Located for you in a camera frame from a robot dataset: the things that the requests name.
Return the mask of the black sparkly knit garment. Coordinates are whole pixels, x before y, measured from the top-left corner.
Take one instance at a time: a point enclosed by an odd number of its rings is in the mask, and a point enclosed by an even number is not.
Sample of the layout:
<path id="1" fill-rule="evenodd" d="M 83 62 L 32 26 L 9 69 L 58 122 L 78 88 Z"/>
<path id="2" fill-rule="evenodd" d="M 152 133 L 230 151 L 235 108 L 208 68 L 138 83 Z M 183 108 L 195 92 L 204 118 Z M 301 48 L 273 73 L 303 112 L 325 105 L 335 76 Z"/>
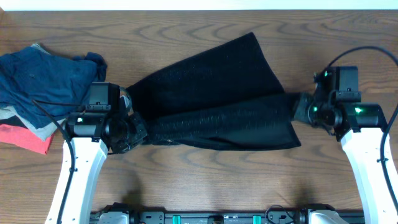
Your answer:
<path id="1" fill-rule="evenodd" d="M 169 65 L 128 89 L 147 144 L 219 151 L 299 147 L 292 126 L 299 95 L 287 93 L 248 33 Z"/>

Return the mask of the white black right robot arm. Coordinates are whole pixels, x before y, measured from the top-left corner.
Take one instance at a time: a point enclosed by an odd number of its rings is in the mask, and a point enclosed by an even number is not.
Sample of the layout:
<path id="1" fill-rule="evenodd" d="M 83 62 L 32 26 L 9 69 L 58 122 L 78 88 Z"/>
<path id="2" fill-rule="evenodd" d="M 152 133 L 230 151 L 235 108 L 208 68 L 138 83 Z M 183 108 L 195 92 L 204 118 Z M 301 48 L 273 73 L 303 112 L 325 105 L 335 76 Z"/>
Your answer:
<path id="1" fill-rule="evenodd" d="M 346 154 L 366 223 L 397 223 L 397 171 L 381 107 L 363 103 L 361 94 L 332 91 L 300 94 L 294 119 L 334 136 Z"/>

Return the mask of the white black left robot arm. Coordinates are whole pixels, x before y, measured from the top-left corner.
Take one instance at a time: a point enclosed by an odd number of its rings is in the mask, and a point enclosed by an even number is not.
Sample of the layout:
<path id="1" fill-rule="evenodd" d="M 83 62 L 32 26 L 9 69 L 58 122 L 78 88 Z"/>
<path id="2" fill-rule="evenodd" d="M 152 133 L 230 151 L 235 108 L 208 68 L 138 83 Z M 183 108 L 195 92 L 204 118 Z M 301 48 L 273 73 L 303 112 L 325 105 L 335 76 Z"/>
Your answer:
<path id="1" fill-rule="evenodd" d="M 73 113 L 46 223 L 88 223 L 100 170 L 108 152 L 124 154 L 142 144 L 146 124 L 138 112 Z"/>

